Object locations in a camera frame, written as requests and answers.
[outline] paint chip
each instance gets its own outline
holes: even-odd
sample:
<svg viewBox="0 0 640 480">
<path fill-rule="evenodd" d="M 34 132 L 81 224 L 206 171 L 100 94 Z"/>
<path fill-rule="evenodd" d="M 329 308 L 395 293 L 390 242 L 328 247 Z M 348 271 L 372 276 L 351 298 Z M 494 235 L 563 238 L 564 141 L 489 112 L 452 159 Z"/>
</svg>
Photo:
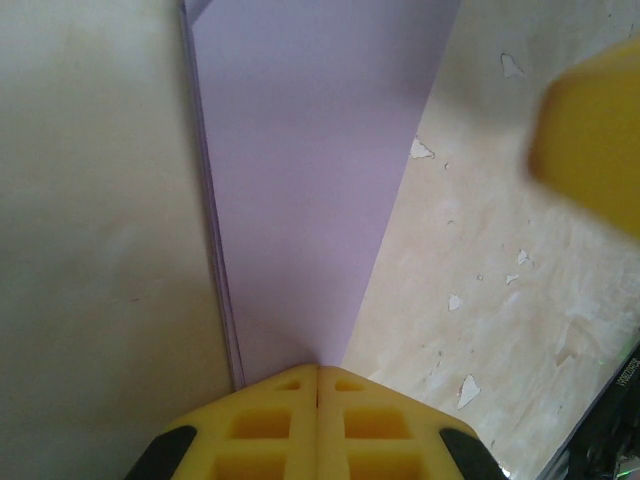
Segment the paint chip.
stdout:
<svg viewBox="0 0 640 480">
<path fill-rule="evenodd" d="M 515 282 L 519 278 L 520 275 L 518 275 L 517 273 L 515 275 L 507 275 L 506 284 L 509 285 L 511 282 Z"/>
<path fill-rule="evenodd" d="M 527 261 L 529 261 L 529 255 L 527 255 L 527 252 L 520 249 L 520 251 L 518 252 L 517 260 L 518 260 L 518 265 L 522 265 L 523 263 L 526 263 Z"/>
<path fill-rule="evenodd" d="M 482 390 L 478 387 L 476 383 L 476 379 L 473 378 L 473 375 L 467 375 L 467 378 L 462 382 L 462 386 L 460 387 L 460 391 L 458 392 L 458 410 L 467 405 L 471 400 L 480 395 Z"/>
<path fill-rule="evenodd" d="M 411 158 L 436 158 L 436 154 L 429 150 L 417 137 L 413 139 L 409 155 Z"/>
<path fill-rule="evenodd" d="M 449 311 L 453 312 L 454 310 L 457 310 L 460 308 L 460 297 L 455 295 L 455 294 L 451 294 L 449 295 Z"/>
<path fill-rule="evenodd" d="M 504 78 L 525 78 L 525 74 L 522 69 L 516 64 L 515 60 L 508 53 L 503 53 L 500 56 L 500 61 L 502 62 L 502 73 L 504 73 Z"/>
</svg>

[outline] yellow plastic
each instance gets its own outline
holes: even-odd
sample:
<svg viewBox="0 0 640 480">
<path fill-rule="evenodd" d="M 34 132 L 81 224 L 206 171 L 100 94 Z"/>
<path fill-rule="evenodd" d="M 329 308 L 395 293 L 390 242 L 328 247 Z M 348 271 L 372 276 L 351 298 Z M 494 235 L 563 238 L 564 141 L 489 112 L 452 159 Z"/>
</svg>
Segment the yellow plastic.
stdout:
<svg viewBox="0 0 640 480">
<path fill-rule="evenodd" d="M 530 167 L 543 183 L 640 238 L 640 38 L 549 87 Z"/>
<path fill-rule="evenodd" d="M 305 365 L 195 410 L 172 480 L 463 480 L 439 437 L 465 423 L 358 375 Z"/>
</svg>

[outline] yellow foam block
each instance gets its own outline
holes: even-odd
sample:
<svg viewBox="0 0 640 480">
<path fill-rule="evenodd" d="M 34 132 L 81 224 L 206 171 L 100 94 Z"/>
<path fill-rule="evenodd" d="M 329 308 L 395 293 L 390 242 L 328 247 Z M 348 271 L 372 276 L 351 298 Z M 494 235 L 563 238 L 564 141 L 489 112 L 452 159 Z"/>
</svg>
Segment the yellow foam block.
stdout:
<svg viewBox="0 0 640 480">
<path fill-rule="evenodd" d="M 549 87 L 529 162 L 540 181 L 640 238 L 640 38 Z"/>
<path fill-rule="evenodd" d="M 473 430 L 335 367 L 276 375 L 173 422 L 126 480 L 504 480 Z"/>
</svg>

